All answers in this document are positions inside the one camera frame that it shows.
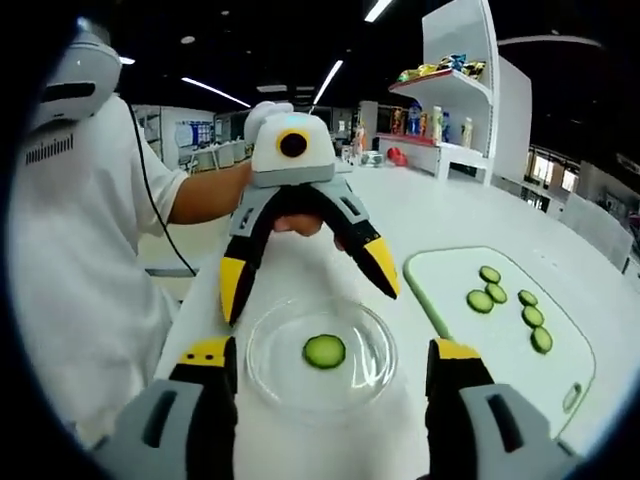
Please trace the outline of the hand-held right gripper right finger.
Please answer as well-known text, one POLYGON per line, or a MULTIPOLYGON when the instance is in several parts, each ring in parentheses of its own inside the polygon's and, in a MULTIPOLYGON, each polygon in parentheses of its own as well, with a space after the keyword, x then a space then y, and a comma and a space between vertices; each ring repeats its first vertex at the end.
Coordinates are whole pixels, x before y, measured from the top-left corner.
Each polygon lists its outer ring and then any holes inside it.
POLYGON ((430 341, 425 379, 428 479, 564 479, 580 464, 524 396, 493 380, 479 353, 430 341))

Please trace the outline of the person's left hand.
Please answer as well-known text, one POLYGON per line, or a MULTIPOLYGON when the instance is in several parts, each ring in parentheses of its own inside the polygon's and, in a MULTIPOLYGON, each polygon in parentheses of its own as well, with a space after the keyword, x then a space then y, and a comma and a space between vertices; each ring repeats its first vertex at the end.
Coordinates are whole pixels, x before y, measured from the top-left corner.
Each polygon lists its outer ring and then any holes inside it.
POLYGON ((314 215, 296 214, 283 216, 277 219, 273 225, 273 231, 277 233, 295 232, 304 237, 317 234, 324 222, 314 215))

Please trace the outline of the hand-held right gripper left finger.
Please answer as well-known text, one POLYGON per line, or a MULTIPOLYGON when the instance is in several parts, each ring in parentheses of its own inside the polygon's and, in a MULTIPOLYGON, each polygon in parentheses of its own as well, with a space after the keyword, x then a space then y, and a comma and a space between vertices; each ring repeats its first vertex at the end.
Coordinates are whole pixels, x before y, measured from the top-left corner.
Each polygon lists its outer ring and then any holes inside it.
POLYGON ((232 479, 236 394, 235 338, 198 341, 123 409, 94 460, 111 479, 232 479))

